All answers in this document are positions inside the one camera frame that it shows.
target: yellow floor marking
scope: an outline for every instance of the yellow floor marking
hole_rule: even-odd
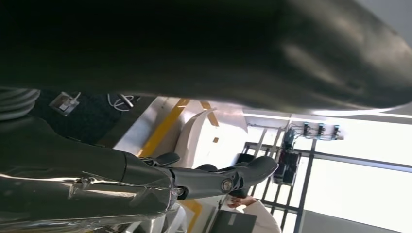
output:
[[[212,107],[210,106],[210,103],[207,101],[200,101],[200,104],[202,105],[204,110],[212,109]],[[213,112],[209,113],[207,118],[209,118],[209,121],[213,126],[219,126],[218,120],[216,119],[216,116]]]
[[[163,140],[167,132],[177,121],[182,111],[186,108],[190,102],[189,99],[180,99],[177,104],[172,108],[169,115],[165,120],[156,128],[154,133],[150,136],[149,140],[137,153],[137,157],[150,157],[155,151],[157,145]]]

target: white cable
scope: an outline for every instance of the white cable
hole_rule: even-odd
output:
[[[129,101],[132,101],[134,96],[125,96]],[[121,102],[121,99],[118,99],[115,101],[115,103],[112,103],[112,101],[110,100],[110,94],[107,94],[107,102],[109,102],[109,105],[112,106],[113,108],[115,108],[118,111],[121,112],[128,112],[129,109],[121,109],[119,108],[119,106],[123,105],[124,102]]]
[[[76,97],[74,97],[74,99],[73,100],[77,100],[79,97],[80,97],[80,95],[81,95],[82,93],[81,92],[79,92],[78,94],[77,94],[77,96]]]

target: wires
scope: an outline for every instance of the wires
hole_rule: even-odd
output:
[[[129,101],[132,101],[134,96],[126,96],[126,98]],[[109,105],[112,106],[113,108],[115,108],[118,111],[128,112],[130,110],[130,109],[121,109],[121,108],[119,108],[119,106],[124,105],[124,102],[120,98],[117,99],[114,103],[112,103],[112,101],[110,100],[110,94],[107,94],[107,102],[109,102]]]
[[[74,99],[73,99],[73,100],[77,100],[77,99],[80,97],[80,95],[81,95],[81,94],[82,94],[81,92],[77,93],[77,96],[76,96],[76,97],[74,97]]]
[[[39,90],[0,87],[0,121],[26,115],[33,109],[39,96]]]
[[[304,137],[307,139],[317,139],[317,140],[321,140],[321,141],[334,141],[334,139],[332,138],[322,138],[322,137],[327,137],[327,136],[333,136],[332,133],[329,134],[323,134],[320,137],[318,137],[318,130],[317,129],[313,129],[310,126],[308,126],[308,131],[307,134],[304,135],[304,126],[298,126],[298,125],[294,125],[292,127],[290,127],[289,129],[294,130],[296,132],[296,135],[294,137],[294,141],[296,143],[296,139],[299,137]]]

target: chrome surface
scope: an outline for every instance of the chrome surface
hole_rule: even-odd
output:
[[[0,172],[0,184],[0,232],[92,230],[150,220],[174,203],[169,188],[70,170],[11,168]]]
[[[126,230],[124,230],[124,233],[133,233],[136,228],[140,225],[141,222],[134,222],[132,224],[130,224]]]
[[[134,107],[132,102],[130,102],[130,100],[126,96],[124,96],[123,94],[118,94],[117,96],[121,99],[121,101],[123,101],[124,104],[127,105],[128,109],[131,109],[131,108]]]
[[[232,180],[226,180],[226,181],[223,181],[222,182],[222,190],[223,191],[230,191],[230,190],[232,190],[232,187],[233,187],[233,182],[232,182]]]
[[[180,204],[175,204],[174,210],[167,212],[167,229],[163,233],[185,233],[187,231],[186,211]]]
[[[412,100],[410,46],[353,0],[2,3],[4,86],[191,97],[291,113]]]
[[[163,225],[165,223],[165,215],[158,218],[147,220],[140,223],[140,227],[145,233],[162,233]]]
[[[180,196],[183,193],[184,193],[184,189],[181,189],[181,188],[174,188],[173,189],[173,194],[176,195],[176,196]]]

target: window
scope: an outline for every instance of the window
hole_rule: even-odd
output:
[[[412,232],[412,173],[313,161],[305,209],[400,232]]]
[[[273,183],[272,181],[269,182],[269,187],[268,187],[268,191],[266,192],[265,200],[267,200],[267,201],[274,201],[275,200],[275,196],[276,196],[278,186],[279,185]]]
[[[341,126],[344,140],[318,141],[316,151],[389,163],[412,165],[412,125],[351,120]]]
[[[293,230],[295,229],[296,217],[296,214],[293,213],[286,214],[285,226],[282,231],[283,233],[293,233]]]
[[[247,154],[255,155],[255,150],[254,149],[248,149]]]
[[[310,148],[312,147],[312,142],[313,139],[298,137],[295,140],[295,145],[293,148],[299,150],[310,150]]]
[[[291,190],[291,187],[288,185],[282,185],[280,187],[280,192],[279,192],[279,197],[277,197],[277,203],[286,205],[286,202],[288,201],[288,196],[289,192]]]
[[[247,142],[259,143],[260,137],[262,136],[264,128],[248,126]],[[262,144],[273,145],[276,139],[277,129],[268,128],[263,138]]]
[[[299,207],[300,198],[302,196],[303,183],[305,182],[306,170],[308,168],[309,158],[300,158],[299,167],[297,170],[295,184],[293,186],[293,192],[291,197],[290,206]]]
[[[273,212],[273,218],[275,218],[276,222],[279,224],[279,227],[280,227],[280,223],[282,222],[284,214],[285,212],[281,210],[275,210]]]
[[[282,145],[282,141],[283,141],[283,136],[285,135],[285,132],[282,131],[280,132],[280,136],[279,136],[279,140],[276,142],[276,146],[280,147]]]
[[[267,180],[262,181],[260,184],[256,185],[255,193],[253,195],[254,198],[262,199],[263,193],[265,192]]]
[[[257,153],[256,157],[261,157],[261,156],[265,156],[266,154],[266,150],[259,150],[259,152]]]

